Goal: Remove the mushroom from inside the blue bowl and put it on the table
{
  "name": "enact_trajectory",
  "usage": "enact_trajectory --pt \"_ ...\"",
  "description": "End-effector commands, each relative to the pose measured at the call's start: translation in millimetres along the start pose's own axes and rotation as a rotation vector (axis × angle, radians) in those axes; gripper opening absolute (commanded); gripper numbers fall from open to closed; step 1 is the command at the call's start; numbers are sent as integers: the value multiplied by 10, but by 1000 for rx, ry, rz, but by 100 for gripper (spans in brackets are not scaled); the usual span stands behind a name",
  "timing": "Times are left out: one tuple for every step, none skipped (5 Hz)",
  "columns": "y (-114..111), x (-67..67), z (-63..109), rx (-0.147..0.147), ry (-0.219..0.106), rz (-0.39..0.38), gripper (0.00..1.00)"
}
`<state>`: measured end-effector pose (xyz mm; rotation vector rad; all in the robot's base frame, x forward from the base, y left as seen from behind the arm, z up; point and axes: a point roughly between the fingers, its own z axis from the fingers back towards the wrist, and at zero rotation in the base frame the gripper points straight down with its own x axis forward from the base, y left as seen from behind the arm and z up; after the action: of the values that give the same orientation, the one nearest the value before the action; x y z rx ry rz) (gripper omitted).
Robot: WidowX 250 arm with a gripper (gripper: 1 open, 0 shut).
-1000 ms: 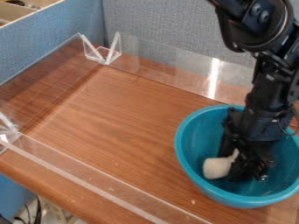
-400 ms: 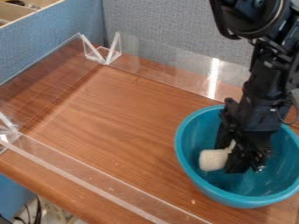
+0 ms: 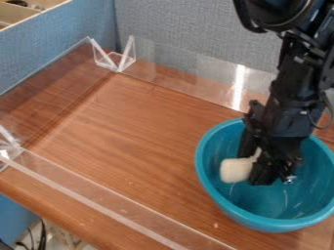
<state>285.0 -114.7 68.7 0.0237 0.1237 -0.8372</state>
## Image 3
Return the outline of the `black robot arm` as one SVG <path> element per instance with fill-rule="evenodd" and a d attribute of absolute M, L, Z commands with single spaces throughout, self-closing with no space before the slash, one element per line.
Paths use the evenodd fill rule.
<path fill-rule="evenodd" d="M 250 101 L 238 155 L 256 157 L 251 185 L 290 183 L 323 112 L 334 123 L 334 0 L 232 2 L 244 29 L 282 39 L 278 75 L 267 102 Z"/>

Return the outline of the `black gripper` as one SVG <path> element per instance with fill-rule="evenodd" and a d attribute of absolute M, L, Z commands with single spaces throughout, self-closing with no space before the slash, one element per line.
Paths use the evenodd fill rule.
<path fill-rule="evenodd" d="M 304 163 L 303 140 L 310 136 L 326 108 L 320 97 L 308 101 L 250 101 L 250 111 L 238 150 L 239 158 L 254 156 L 248 182 L 252 186 L 271 186 L 280 179 L 290 183 L 298 167 Z"/>

